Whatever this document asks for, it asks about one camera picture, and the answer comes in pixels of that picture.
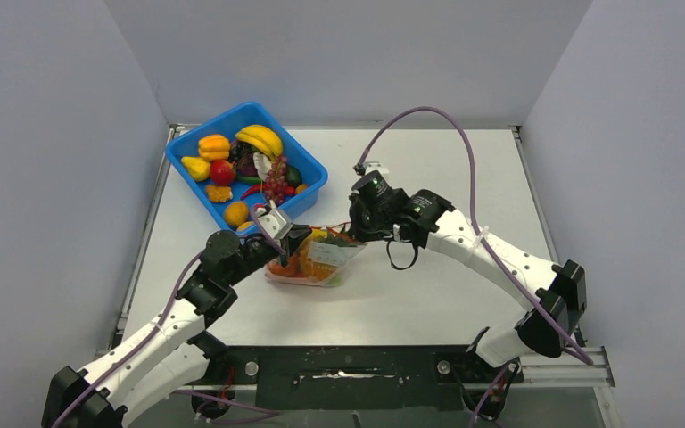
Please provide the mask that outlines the yellow toy banana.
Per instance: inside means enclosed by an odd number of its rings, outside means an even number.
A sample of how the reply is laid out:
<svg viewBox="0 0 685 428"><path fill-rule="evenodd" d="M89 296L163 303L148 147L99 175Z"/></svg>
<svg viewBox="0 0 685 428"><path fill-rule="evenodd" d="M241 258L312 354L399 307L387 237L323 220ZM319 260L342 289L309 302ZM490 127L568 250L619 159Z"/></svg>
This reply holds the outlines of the yellow toy banana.
<svg viewBox="0 0 685 428"><path fill-rule="evenodd" d="M312 228L309 238L312 242L323 242L328 236L329 233L326 229Z"/></svg>

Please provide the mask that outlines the orange toy carrot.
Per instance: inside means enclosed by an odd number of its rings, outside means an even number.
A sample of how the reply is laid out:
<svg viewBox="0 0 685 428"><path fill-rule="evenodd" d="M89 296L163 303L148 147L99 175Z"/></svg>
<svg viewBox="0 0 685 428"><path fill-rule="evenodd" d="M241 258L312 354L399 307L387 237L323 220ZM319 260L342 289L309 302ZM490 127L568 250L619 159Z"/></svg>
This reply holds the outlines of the orange toy carrot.
<svg viewBox="0 0 685 428"><path fill-rule="evenodd" d="M299 278L302 277L302 272L300 269L300 261L296 256L286 260L283 264L280 258L270 261L266 265L267 275L275 276L279 278Z"/></svg>

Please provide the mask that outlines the orange toy pineapple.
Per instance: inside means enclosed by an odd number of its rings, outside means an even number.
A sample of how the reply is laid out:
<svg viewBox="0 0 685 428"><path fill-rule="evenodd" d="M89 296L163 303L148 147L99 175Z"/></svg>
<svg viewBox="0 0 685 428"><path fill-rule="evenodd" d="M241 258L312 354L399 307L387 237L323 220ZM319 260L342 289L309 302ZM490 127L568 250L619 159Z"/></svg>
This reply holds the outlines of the orange toy pineapple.
<svg viewBox="0 0 685 428"><path fill-rule="evenodd" d="M366 246L336 230L323 229L329 233L323 242L312 242L308 237L301 245L298 258L302 284L328 285Z"/></svg>

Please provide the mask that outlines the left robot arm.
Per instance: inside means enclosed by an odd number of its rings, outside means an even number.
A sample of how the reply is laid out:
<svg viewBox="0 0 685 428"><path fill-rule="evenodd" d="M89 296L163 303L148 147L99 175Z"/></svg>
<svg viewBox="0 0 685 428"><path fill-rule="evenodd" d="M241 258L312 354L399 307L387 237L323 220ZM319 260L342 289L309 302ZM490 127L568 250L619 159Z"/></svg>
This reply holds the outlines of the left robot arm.
<svg viewBox="0 0 685 428"><path fill-rule="evenodd" d="M186 265L164 308L114 349L52 378L43 427L128 427L171 393L206 375L225 345L208 333L237 299L235 285L311 234L290 226L278 238L220 230Z"/></svg>

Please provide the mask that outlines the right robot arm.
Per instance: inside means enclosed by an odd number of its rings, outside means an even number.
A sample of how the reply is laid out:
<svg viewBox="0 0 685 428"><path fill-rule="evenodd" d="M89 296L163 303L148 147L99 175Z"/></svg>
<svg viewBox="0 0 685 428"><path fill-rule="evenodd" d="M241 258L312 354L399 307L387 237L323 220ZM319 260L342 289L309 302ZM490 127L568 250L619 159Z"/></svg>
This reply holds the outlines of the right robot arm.
<svg viewBox="0 0 685 428"><path fill-rule="evenodd" d="M565 353L590 363L574 340L587 307L584 268L538 258L476 226L440 195L412 195L391 187L377 170L351 188L350 232L361 242L403 242L461 263L497 285L523 309L521 318L479 333L466 355L467 372L491 379L508 361L526 354Z"/></svg>

